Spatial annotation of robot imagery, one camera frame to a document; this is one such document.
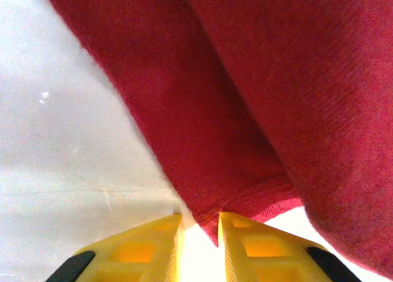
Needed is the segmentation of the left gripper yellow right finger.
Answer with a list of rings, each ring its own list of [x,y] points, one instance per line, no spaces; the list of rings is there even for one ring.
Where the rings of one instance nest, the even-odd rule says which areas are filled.
[[[218,240],[227,281],[360,281],[322,245],[239,214],[220,213]]]

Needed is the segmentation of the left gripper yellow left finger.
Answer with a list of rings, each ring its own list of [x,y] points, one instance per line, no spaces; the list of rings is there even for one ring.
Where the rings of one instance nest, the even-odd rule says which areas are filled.
[[[47,281],[179,281],[182,215],[172,214],[81,248]]]

